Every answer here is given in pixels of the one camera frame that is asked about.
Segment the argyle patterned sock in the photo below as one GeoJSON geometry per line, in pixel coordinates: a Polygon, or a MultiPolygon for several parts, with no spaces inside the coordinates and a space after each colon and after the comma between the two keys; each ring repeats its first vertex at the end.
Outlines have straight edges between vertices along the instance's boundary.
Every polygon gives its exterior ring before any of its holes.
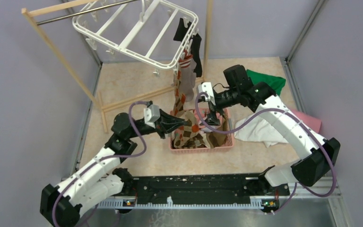
{"type": "Polygon", "coordinates": [[[193,110],[182,110],[178,112],[176,117],[185,119],[189,124],[172,133],[171,140],[174,149],[210,148],[206,133],[199,131],[193,110]]]}
{"type": "Polygon", "coordinates": [[[176,116],[178,112],[184,109],[184,103],[186,101],[186,95],[181,92],[181,71],[178,68],[173,74],[173,83],[174,83],[174,97],[175,102],[173,105],[172,115],[176,116]]]}

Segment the white clip hanger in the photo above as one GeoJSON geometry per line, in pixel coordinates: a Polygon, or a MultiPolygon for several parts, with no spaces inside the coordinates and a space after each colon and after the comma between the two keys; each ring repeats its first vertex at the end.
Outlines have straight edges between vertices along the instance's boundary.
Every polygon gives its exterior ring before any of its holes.
{"type": "MultiPolygon", "coordinates": [[[[95,3],[88,3],[85,7],[82,8],[83,10],[92,9],[92,6],[95,3]]],[[[119,43],[115,43],[105,37],[102,36],[102,33],[111,25],[115,19],[120,15],[120,13],[126,8],[128,4],[119,5],[120,7],[113,13],[113,15],[98,29],[98,31],[93,32],[90,29],[84,27],[81,22],[81,16],[76,16],[72,18],[72,24],[74,28],[83,35],[87,36],[88,43],[93,50],[96,50],[96,45],[94,44],[95,41],[107,46],[109,48],[109,52],[115,51],[125,54],[135,60],[140,62],[146,63],[155,67],[154,74],[158,75],[160,70],[175,70],[177,68],[177,64],[179,59],[184,57],[185,51],[190,49],[190,40],[194,35],[197,34],[197,24],[199,21],[198,15],[194,12],[187,10],[183,7],[180,7],[176,4],[173,4],[167,0],[154,0],[152,3],[148,3],[147,1],[142,1],[142,11],[139,15],[139,20],[135,24],[135,26],[131,29],[131,31],[125,36],[125,38],[119,43]],[[131,44],[133,39],[137,36],[139,31],[143,28],[143,26],[147,23],[148,19],[153,15],[155,9],[159,6],[163,5],[168,7],[171,10],[169,15],[168,21],[165,23],[162,30],[159,32],[158,36],[154,40],[153,44],[150,46],[148,52],[146,54],[139,54],[137,52],[132,51],[128,48],[131,44]],[[185,26],[187,26],[188,22],[191,22],[191,26],[188,29],[183,41],[179,45],[173,59],[170,63],[164,64],[158,61],[155,61],[151,58],[152,53],[154,52],[155,48],[158,46],[159,42],[161,41],[162,37],[164,36],[165,32],[168,30],[169,26],[171,25],[172,21],[176,18],[178,13],[182,13],[184,15],[183,19],[186,19],[187,22],[184,22],[185,26]]]]}

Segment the black sock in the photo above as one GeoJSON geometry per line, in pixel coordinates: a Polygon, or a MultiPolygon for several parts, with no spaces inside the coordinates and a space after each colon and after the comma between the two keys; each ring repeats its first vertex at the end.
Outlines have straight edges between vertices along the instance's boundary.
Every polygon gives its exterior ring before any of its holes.
{"type": "Polygon", "coordinates": [[[199,34],[196,34],[192,38],[191,46],[190,46],[190,53],[192,54],[192,58],[196,63],[196,67],[194,68],[194,73],[196,73],[197,78],[202,77],[202,63],[199,56],[200,45],[201,45],[202,38],[199,34]]]}
{"type": "Polygon", "coordinates": [[[177,26],[177,29],[176,29],[176,32],[175,32],[175,35],[173,37],[173,40],[174,41],[178,41],[178,42],[182,42],[188,29],[190,28],[191,26],[191,22],[188,22],[187,23],[187,26],[185,26],[184,24],[184,19],[183,18],[180,18],[179,19],[179,24],[177,26]]]}

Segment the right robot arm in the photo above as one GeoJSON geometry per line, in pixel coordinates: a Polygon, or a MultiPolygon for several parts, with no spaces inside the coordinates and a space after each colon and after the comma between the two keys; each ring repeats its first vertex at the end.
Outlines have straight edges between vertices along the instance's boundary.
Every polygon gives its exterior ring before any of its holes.
{"type": "Polygon", "coordinates": [[[228,88],[220,93],[210,82],[198,85],[196,102],[207,102],[210,115],[203,123],[217,125],[216,114],[225,108],[242,105],[253,111],[276,129],[294,148],[299,160],[291,164],[269,167],[258,182],[259,191],[271,195],[285,183],[313,186],[327,172],[332,173],[332,186],[336,186],[334,165],[341,147],[336,138],[326,139],[299,119],[267,83],[253,84],[242,65],[234,65],[223,72],[228,88]]]}

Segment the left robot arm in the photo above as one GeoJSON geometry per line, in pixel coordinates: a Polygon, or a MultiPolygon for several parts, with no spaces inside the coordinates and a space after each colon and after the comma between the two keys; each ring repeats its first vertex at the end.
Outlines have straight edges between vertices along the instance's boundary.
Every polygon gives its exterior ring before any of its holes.
{"type": "Polygon", "coordinates": [[[122,170],[119,174],[106,174],[133,153],[137,144],[132,138],[166,134],[185,126],[188,121],[169,115],[163,110],[151,116],[144,109],[144,118],[134,120],[128,113],[116,115],[113,121],[113,135],[84,167],[56,186],[48,184],[42,190],[40,213],[54,227],[74,227],[81,217],[106,198],[131,193],[131,175],[122,170]]]}

